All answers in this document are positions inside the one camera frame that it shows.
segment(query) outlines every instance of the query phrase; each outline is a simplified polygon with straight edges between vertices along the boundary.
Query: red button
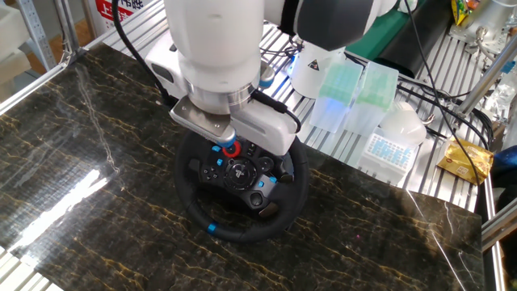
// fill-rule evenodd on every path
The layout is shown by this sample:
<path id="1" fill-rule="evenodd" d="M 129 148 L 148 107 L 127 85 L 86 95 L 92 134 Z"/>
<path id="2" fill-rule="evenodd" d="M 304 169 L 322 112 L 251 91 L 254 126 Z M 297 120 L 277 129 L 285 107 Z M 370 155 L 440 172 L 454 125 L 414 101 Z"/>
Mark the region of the red button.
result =
<path id="1" fill-rule="evenodd" d="M 230 148 L 234 148 L 231 151 L 231 153 L 228 152 L 227 149 L 223 148 L 223 154 L 225 154 L 228 158 L 235 158 L 241 153 L 241 144 L 238 141 L 235 141 Z"/>

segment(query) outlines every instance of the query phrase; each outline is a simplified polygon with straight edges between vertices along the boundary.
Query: gold wrapper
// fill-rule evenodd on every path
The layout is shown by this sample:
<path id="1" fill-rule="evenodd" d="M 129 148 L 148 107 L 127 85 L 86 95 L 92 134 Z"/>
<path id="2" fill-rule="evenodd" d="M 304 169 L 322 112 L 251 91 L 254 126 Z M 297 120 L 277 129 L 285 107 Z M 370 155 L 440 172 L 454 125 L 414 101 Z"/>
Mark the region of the gold wrapper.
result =
<path id="1" fill-rule="evenodd" d="M 477 175 L 479 176 L 479 183 L 482 183 L 490 173 L 494 162 L 494 154 L 468 141 L 460 139 L 460 142 L 474 162 Z M 438 167 L 470 183 L 476 184 L 476 175 L 472 165 L 454 137 L 443 146 L 442 155 L 443 158 L 438 163 Z"/>

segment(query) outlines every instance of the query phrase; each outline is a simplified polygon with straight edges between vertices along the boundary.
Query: black steering wheel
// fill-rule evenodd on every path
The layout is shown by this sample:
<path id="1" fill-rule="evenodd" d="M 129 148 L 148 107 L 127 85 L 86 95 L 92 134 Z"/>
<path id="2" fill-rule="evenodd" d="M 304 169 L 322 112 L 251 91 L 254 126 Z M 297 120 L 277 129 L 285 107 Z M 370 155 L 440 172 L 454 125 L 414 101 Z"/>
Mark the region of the black steering wheel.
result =
<path id="1" fill-rule="evenodd" d="M 269 203 L 278 206 L 277 214 L 266 223 L 255 223 L 248 229 L 238 229 L 219 224 L 200 206 L 198 197 L 200 177 L 189 175 L 192 160 L 207 160 L 213 143 L 189 131 L 176 153 L 174 181 L 179 199 L 185 206 L 190 218 L 216 238 L 234 243 L 256 243 L 282 234 L 300 215 L 307 200 L 309 190 L 309 165 L 304 146 L 298 140 L 289 149 L 294 180 L 292 183 L 277 183 L 267 196 Z"/>

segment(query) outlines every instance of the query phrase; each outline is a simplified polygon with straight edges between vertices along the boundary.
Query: red sign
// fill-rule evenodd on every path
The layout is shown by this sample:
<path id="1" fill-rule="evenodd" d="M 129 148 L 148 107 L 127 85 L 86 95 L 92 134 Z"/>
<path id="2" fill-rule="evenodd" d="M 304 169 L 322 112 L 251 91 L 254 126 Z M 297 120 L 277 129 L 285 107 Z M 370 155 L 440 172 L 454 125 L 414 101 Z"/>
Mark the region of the red sign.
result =
<path id="1" fill-rule="evenodd" d="M 111 1 L 95 0 L 97 4 L 97 11 L 105 18 L 113 21 L 113 13 L 111 12 Z M 127 17 L 132 15 L 132 11 L 119 7 L 119 19 L 124 21 Z"/>

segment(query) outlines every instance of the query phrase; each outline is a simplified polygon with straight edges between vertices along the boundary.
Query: snack package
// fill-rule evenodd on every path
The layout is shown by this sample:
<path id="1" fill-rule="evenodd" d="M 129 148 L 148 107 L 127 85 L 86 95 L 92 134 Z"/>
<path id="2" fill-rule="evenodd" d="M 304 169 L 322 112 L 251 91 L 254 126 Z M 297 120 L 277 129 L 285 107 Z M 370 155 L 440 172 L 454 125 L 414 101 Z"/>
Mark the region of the snack package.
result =
<path id="1" fill-rule="evenodd" d="M 469 6 L 466 0 L 451 0 L 452 13 L 454 14 L 454 21 L 456 25 L 469 16 Z"/>
<path id="2" fill-rule="evenodd" d="M 418 0 L 407 0 L 407 3 L 410 4 L 411 11 L 417 9 Z M 407 6 L 404 0 L 401 0 L 401 3 L 398 5 L 398 10 L 403 13 L 407 13 Z"/>
<path id="3" fill-rule="evenodd" d="M 460 142 L 467 153 L 469 153 L 469 157 L 474 162 L 474 166 L 476 166 L 479 183 L 483 183 L 486 177 L 488 177 L 492 164 L 494 163 L 494 154 L 468 141 L 460 139 Z M 440 156 L 442 159 L 438 163 L 438 167 L 470 183 L 477 183 L 472 165 L 454 137 L 443 145 Z"/>

